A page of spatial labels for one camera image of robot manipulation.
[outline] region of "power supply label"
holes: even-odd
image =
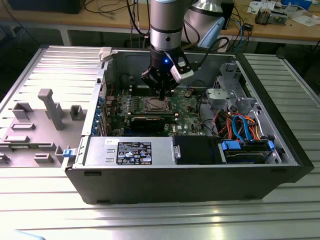
[[[151,165],[151,142],[119,142],[116,155],[118,165]]]

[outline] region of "motherboard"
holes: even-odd
[[[205,135],[197,112],[198,98],[176,89],[159,100],[144,91],[120,90],[107,96],[99,136],[168,137]]]

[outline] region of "metal bracket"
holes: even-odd
[[[84,159],[85,159],[86,151],[88,149],[88,144],[89,144],[89,136],[83,136],[80,140],[78,152],[75,157],[75,163],[77,165],[84,164]]]
[[[99,60],[101,63],[107,62],[113,58],[113,54],[118,53],[117,51],[112,52],[111,47],[102,47],[99,52]]]
[[[256,102],[257,100],[253,97],[250,97],[250,98],[239,97],[235,100],[234,104],[240,113],[248,114],[250,110],[252,110]]]

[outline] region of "metal slotted surface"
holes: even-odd
[[[319,98],[286,60],[275,55],[245,57],[310,160],[320,161]]]
[[[69,110],[72,105],[88,109],[101,69],[99,51],[97,47],[68,46],[40,49],[0,112],[0,138],[15,117],[11,109],[17,102],[28,102],[32,109],[45,109],[38,99],[40,89],[52,89],[52,99],[60,103],[63,110]]]
[[[291,114],[286,105],[279,108]],[[47,240],[320,239],[320,150],[308,155],[314,171],[251,201],[88,205],[60,168],[0,168],[0,228]]]

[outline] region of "table leg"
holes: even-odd
[[[67,29],[59,29],[63,45],[65,46],[72,46],[71,36]]]

